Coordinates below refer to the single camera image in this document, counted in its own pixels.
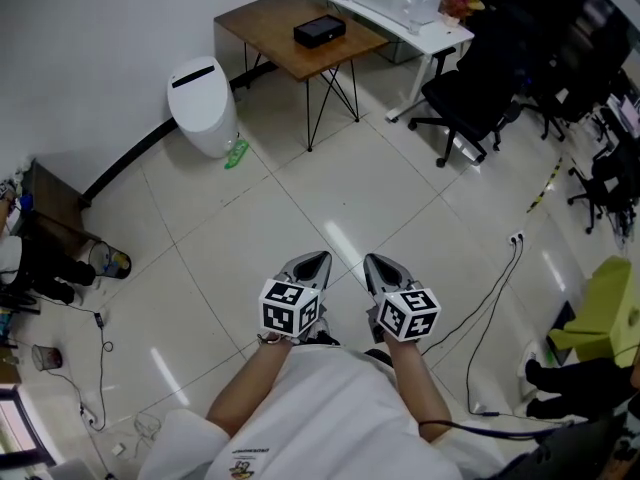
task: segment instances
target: bracelet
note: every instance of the bracelet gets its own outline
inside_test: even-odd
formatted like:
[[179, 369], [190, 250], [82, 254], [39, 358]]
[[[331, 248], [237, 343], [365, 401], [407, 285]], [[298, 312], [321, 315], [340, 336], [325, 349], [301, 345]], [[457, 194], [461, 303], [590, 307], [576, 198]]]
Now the bracelet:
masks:
[[260, 345], [275, 345], [276, 343], [280, 343], [282, 341], [282, 334], [278, 334], [277, 338], [270, 340], [268, 338], [263, 338], [260, 334], [257, 335], [258, 336], [258, 341], [260, 342]]

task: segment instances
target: white t-shirt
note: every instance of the white t-shirt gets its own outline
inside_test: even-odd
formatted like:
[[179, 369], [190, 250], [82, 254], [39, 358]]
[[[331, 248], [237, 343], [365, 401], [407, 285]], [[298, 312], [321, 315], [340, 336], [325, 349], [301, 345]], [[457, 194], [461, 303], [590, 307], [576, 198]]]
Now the white t-shirt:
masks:
[[0, 237], [0, 281], [11, 284], [18, 275], [22, 258], [22, 239], [17, 236]]
[[169, 413], [138, 480], [460, 480], [374, 361], [335, 347], [294, 348], [233, 439], [187, 410]]

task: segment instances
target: white wall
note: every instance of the white wall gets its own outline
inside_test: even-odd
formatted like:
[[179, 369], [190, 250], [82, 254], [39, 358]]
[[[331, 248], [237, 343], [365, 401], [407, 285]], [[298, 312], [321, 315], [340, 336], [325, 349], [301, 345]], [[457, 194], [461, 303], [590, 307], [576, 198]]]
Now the white wall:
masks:
[[[251, 1], [0, 0], [0, 177], [36, 155], [84, 192], [170, 117], [166, 81], [214, 52], [214, 16]], [[241, 43], [216, 40], [232, 77]]]

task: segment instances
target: black box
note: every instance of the black box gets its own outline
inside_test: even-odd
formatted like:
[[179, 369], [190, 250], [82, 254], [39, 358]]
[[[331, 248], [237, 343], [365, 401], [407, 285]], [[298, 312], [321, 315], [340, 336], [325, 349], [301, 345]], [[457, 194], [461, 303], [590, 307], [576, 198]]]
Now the black box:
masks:
[[307, 48], [316, 48], [328, 43], [347, 31], [344, 21], [327, 14], [293, 28], [293, 38]]

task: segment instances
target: wooden tabletop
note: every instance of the wooden tabletop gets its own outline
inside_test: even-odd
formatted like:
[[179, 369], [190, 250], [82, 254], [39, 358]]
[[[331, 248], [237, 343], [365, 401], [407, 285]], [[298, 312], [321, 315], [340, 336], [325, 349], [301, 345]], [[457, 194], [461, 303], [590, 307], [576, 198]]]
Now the wooden tabletop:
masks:
[[[347, 24], [344, 36], [317, 48], [293, 39], [293, 28], [330, 14]], [[382, 36], [309, 0], [258, 0], [218, 16], [216, 23], [262, 53], [298, 82], [387, 44]]]

